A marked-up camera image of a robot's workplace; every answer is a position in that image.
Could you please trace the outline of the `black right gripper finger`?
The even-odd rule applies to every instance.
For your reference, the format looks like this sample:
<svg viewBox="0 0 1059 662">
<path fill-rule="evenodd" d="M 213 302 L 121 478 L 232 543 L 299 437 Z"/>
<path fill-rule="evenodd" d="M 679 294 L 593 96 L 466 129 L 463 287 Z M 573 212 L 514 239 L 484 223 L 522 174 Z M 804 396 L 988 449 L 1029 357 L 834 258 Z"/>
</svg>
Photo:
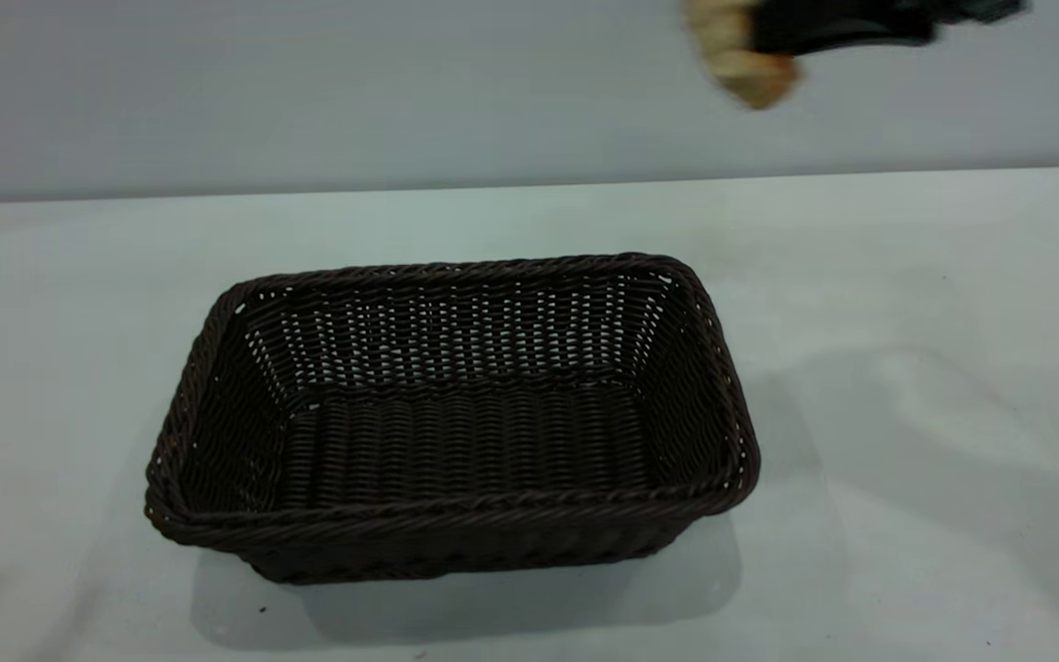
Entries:
<svg viewBox="0 0 1059 662">
<path fill-rule="evenodd" d="M 751 16 L 754 50 L 802 56 L 892 44 L 920 47 L 936 22 L 920 1 L 765 1 Z"/>
</svg>

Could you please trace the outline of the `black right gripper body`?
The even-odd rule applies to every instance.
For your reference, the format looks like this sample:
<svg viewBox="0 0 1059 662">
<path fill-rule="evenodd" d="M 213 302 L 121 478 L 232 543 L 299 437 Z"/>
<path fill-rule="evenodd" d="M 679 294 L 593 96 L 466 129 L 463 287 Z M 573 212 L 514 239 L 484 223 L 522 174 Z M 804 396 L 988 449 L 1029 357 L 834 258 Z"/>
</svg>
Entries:
<svg viewBox="0 0 1059 662">
<path fill-rule="evenodd" d="M 955 25 L 963 22 L 997 24 L 1024 13 L 1029 1 L 1022 0 L 940 0 L 932 3 L 933 24 Z"/>
</svg>

